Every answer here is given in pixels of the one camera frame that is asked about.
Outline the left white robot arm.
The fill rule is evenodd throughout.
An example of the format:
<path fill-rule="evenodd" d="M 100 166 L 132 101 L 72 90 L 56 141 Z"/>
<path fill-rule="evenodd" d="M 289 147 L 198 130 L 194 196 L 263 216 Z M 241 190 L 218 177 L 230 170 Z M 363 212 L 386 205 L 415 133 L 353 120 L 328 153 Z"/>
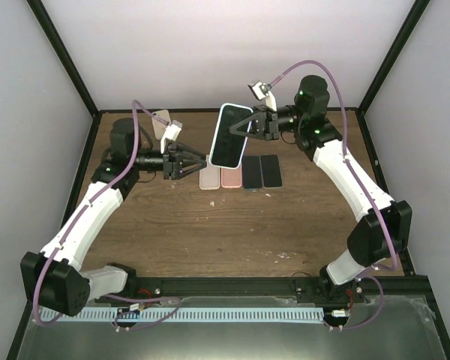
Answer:
<path fill-rule="evenodd" d="M 28 252 L 20 262 L 25 293 L 37 322 L 41 308 L 75 316 L 89 301 L 109 294 L 123 303 L 137 297 L 135 269 L 111 262 L 83 271 L 83 261 L 104 224 L 140 180 L 140 173 L 161 172 L 165 179 L 178 180 L 206 167 L 204 154 L 178 142 L 181 130 L 182 124 L 172 121 L 165 127 L 159 148 L 143 148 L 141 139 L 148 134 L 137 121 L 120 118 L 113 123 L 110 145 L 82 202 L 39 253 Z"/>

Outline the green phone from beige case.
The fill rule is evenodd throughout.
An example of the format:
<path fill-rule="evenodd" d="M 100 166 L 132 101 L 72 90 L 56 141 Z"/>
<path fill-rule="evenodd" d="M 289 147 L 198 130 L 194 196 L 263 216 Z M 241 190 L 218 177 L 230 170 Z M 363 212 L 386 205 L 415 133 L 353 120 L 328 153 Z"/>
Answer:
<path fill-rule="evenodd" d="M 276 154 L 264 154 L 260 157 L 262 183 L 265 188 L 281 188 L 283 186 L 281 167 Z"/>

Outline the blue cased phone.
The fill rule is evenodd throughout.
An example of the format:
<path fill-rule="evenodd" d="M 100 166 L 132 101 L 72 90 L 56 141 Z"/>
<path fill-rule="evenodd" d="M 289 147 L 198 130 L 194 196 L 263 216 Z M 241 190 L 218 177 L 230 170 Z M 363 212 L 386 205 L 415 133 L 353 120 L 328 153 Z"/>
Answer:
<path fill-rule="evenodd" d="M 253 109 L 232 103 L 224 103 L 218 113 L 217 124 L 209 152 L 209 161 L 216 167 L 236 169 L 242 160 L 247 137 L 232 134 L 230 127 L 245 120 Z"/>

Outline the black screen phone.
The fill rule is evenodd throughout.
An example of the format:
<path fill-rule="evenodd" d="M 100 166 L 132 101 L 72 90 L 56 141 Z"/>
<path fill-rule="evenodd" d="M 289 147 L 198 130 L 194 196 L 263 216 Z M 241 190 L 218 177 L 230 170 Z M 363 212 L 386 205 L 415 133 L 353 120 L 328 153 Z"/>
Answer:
<path fill-rule="evenodd" d="M 258 190 L 263 187 L 260 158 L 244 156 L 241 161 L 242 186 L 245 190 Z"/>

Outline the pink phone case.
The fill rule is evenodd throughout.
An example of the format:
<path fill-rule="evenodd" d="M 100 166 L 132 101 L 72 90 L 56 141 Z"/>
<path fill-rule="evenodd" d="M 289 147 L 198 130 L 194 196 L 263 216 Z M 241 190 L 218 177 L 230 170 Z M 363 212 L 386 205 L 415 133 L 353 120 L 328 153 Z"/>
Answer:
<path fill-rule="evenodd" d="M 235 189 L 242 186 L 242 170 L 240 167 L 235 169 L 222 168 L 220 176 L 222 188 Z"/>

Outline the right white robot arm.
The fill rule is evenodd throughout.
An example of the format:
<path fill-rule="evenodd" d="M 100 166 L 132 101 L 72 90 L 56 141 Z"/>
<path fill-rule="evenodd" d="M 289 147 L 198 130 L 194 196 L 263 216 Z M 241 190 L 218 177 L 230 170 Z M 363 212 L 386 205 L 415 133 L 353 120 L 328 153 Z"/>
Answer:
<path fill-rule="evenodd" d="M 326 80 L 304 77 L 293 103 L 282 107 L 276 104 L 272 85 L 257 81 L 248 87 L 263 104 L 226 126 L 229 133 L 272 141 L 282 132 L 292 132 L 297 147 L 331 179 L 355 216 L 346 250 L 320 269 L 320 297 L 336 302 L 367 270 L 396 270 L 400 253 L 407 249 L 412 209 L 404 200 L 395 201 L 353 157 L 345 130 L 338 130 L 327 117 Z"/>

